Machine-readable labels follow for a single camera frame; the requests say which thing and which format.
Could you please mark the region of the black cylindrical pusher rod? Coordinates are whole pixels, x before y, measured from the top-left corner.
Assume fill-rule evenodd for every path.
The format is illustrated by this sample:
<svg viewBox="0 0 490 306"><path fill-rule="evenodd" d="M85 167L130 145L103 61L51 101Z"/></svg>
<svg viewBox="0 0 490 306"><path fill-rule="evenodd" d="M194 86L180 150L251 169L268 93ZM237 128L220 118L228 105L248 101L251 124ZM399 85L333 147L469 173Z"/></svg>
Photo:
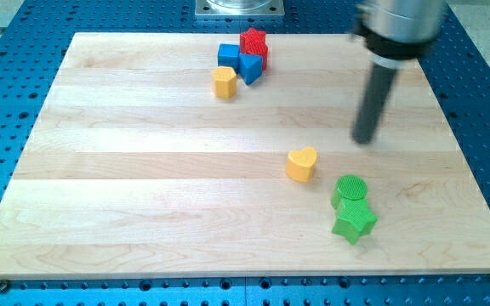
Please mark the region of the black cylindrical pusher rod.
<svg viewBox="0 0 490 306"><path fill-rule="evenodd" d="M397 69L373 63L351 136L359 145L370 144L376 134Z"/></svg>

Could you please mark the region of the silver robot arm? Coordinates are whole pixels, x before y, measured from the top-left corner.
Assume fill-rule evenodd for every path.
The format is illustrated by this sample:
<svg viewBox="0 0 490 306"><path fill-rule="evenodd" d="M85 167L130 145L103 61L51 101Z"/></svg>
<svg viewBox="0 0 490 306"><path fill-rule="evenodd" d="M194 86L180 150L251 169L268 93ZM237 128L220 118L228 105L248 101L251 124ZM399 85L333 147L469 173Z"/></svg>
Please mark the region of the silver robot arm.
<svg viewBox="0 0 490 306"><path fill-rule="evenodd" d="M438 37L446 11L444 0L367 0L356 6L353 34L364 39L372 68L351 137L369 144L398 71L407 60L424 56Z"/></svg>

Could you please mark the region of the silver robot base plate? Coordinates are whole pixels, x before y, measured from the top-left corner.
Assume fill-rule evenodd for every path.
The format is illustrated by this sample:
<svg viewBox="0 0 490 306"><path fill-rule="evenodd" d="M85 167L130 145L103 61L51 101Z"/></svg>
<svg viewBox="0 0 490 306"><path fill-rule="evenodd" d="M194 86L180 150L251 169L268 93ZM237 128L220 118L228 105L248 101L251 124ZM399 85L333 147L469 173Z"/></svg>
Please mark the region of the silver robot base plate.
<svg viewBox="0 0 490 306"><path fill-rule="evenodd" d="M195 0L195 16L252 17L285 15L283 0Z"/></svg>

